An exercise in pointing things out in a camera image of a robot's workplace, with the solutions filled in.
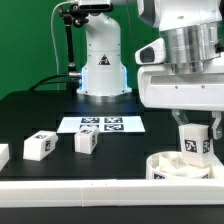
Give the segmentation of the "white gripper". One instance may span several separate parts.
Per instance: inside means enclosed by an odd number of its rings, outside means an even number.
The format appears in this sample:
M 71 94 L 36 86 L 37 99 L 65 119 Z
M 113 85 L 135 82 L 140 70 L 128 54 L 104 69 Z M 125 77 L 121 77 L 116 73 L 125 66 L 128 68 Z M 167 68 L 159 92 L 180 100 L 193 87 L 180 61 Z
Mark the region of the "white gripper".
M 165 42 L 159 38 L 135 53 L 140 65 L 137 73 L 138 90 L 142 104 L 147 108 L 173 109 L 178 125 L 189 120 L 183 110 L 213 111 L 213 138 L 223 136 L 224 111 L 224 52 L 218 58 L 206 61 L 202 73 L 174 74 L 165 64 Z

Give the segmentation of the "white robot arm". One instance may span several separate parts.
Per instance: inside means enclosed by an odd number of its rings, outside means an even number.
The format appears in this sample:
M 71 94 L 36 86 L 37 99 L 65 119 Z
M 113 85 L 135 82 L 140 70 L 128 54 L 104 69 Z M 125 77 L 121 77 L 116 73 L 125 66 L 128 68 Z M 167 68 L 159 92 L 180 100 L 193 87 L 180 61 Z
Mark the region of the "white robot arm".
M 222 0 L 132 0 L 137 48 L 137 88 L 147 108 L 170 109 L 184 121 L 184 110 L 224 113 L 224 51 L 218 37 Z M 131 91 L 121 62 L 125 36 L 104 10 L 120 0 L 80 0 L 90 20 L 87 62 L 77 93 L 93 100 L 114 99 Z

